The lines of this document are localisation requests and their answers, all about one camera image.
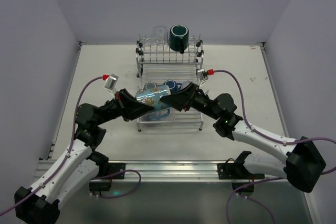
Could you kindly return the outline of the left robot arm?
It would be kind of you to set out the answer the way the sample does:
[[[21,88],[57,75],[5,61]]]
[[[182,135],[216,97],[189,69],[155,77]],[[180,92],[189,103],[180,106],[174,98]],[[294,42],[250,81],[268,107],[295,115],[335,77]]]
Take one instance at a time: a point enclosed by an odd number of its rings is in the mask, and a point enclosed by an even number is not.
[[[132,121],[153,110],[126,89],[103,106],[80,105],[75,114],[77,130],[66,150],[40,179],[16,191],[16,217],[26,223],[55,223],[65,202],[90,179],[107,173],[108,158],[95,150],[106,133],[100,125],[118,117]]]

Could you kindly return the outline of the blue butterfly ceramic mug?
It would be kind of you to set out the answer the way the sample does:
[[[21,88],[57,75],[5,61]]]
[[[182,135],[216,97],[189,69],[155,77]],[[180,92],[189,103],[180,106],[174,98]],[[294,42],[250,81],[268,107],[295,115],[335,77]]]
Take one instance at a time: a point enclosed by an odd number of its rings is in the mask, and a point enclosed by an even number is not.
[[[170,88],[167,85],[142,90],[136,94],[137,101],[154,107],[152,112],[149,112],[144,116],[145,121],[160,121],[170,116],[170,106],[160,100],[161,97],[170,94]]]

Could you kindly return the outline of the dark blue faceted mug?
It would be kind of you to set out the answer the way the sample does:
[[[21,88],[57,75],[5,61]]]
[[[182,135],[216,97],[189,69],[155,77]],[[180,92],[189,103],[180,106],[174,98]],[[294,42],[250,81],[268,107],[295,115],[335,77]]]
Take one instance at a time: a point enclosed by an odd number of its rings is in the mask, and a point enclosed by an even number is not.
[[[176,82],[174,80],[166,80],[164,85],[168,86],[171,93],[176,93],[181,89],[182,83]]]

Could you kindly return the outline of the clear faceted glass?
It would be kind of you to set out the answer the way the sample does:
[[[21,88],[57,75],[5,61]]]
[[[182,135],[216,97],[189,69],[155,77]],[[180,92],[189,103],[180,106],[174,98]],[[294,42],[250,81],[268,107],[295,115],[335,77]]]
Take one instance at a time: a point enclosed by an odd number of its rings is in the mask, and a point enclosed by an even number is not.
[[[184,89],[186,88],[189,84],[191,84],[192,82],[189,81],[189,80],[186,80],[186,81],[183,81],[182,82],[182,85],[181,85],[181,89]]]

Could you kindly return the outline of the grey faceted ceramic mug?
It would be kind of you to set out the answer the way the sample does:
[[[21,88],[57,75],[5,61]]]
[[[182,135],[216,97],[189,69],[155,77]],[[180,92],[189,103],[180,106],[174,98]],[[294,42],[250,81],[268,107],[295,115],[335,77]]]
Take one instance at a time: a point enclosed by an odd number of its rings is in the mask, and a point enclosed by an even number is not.
[[[153,82],[153,81],[149,81],[147,82],[144,87],[143,87],[143,90],[144,91],[147,91],[147,90],[154,90],[157,88],[157,83],[156,82]]]

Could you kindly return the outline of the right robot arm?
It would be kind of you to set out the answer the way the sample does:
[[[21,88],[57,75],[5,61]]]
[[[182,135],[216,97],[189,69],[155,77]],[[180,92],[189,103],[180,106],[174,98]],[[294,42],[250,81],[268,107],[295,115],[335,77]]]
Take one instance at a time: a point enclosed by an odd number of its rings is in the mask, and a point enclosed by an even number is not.
[[[278,176],[285,178],[298,190],[310,193],[326,167],[326,162],[312,141],[295,140],[254,125],[248,126],[241,116],[235,114],[237,106],[228,93],[222,93],[212,100],[198,85],[190,83],[181,91],[163,96],[160,100],[178,111],[193,108],[216,121],[213,128],[221,137],[249,144],[269,154],[258,166],[251,153],[242,153],[237,163],[242,167],[240,173],[245,176]]]

